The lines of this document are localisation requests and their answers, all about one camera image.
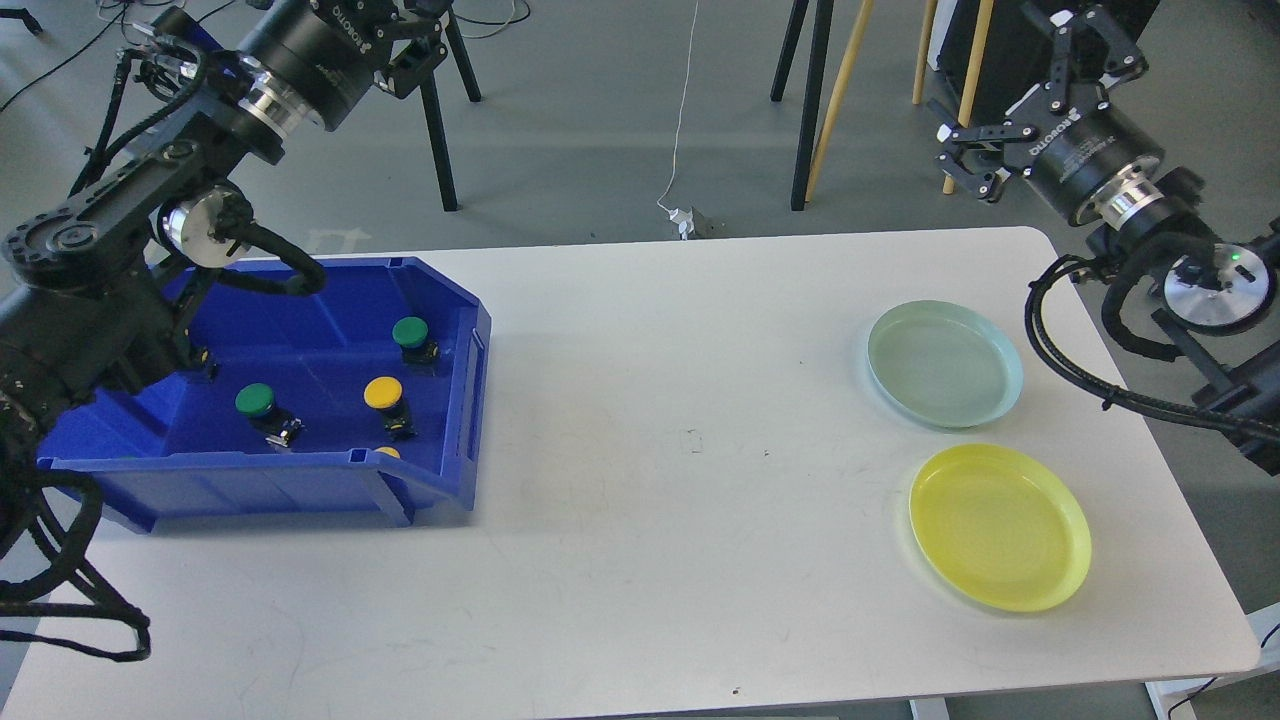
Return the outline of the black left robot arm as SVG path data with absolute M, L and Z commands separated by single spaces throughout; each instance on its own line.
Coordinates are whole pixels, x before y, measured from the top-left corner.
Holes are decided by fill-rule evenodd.
M 51 646 L 138 662 L 150 620 L 90 562 L 105 493 L 90 474 L 37 465 L 61 415 L 99 389 L 138 395 L 209 373 L 189 324 L 214 284 L 310 296 L 321 265 L 261 225 L 230 181 L 275 164 L 293 129 L 334 131 L 371 88 L 425 91 L 460 40 L 449 1 L 261 1 L 238 47 L 184 9 L 122 50 L 99 138 L 67 197 L 3 237 L 17 288 L 3 300 L 3 550 L 28 536 L 47 566 L 3 583 L 4 618 L 120 623 L 133 650 Z

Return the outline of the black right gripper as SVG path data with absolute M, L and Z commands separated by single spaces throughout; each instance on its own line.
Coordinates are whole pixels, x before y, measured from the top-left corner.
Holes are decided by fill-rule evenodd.
M 1103 4 L 1051 15 L 1024 1 L 1021 14 L 1050 46 L 1043 77 L 1020 100 L 1023 124 L 942 124 L 945 183 L 997 202 L 1010 176 L 1027 170 L 1069 225 L 1121 227 L 1162 196 L 1152 176 L 1165 151 L 1110 102 L 1108 88 L 1140 78 L 1149 63 Z

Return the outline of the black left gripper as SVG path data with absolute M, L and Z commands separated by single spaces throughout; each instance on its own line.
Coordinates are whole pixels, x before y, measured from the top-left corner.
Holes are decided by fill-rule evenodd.
M 448 20 L 394 20 L 393 1 L 278 1 L 238 50 L 301 94 L 333 132 L 372 87 L 408 97 L 448 55 Z M 390 58 L 394 41 L 404 47 Z

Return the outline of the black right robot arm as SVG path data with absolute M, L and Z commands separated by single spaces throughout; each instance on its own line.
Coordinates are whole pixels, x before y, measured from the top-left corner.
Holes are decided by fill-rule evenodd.
M 1105 5 L 1048 15 L 1029 1 L 1021 10 L 1051 44 L 1047 69 L 996 124 L 965 127 L 943 113 L 937 163 L 986 202 L 1020 177 L 1069 225 L 1092 227 L 1091 258 L 1062 256 L 1030 283 L 1024 325 L 1033 351 L 1103 407 L 1216 430 L 1276 475 L 1277 346 L 1230 366 L 1201 338 L 1240 334 L 1266 318 L 1277 301 L 1277 233 L 1224 241 L 1197 210 L 1202 179 L 1185 167 L 1158 173 L 1164 150 L 1108 95 L 1148 65 Z M 1100 322 L 1125 351 L 1189 360 L 1204 378 L 1190 404 L 1125 389 L 1074 363 L 1043 316 L 1047 293 L 1065 278 L 1106 286 Z

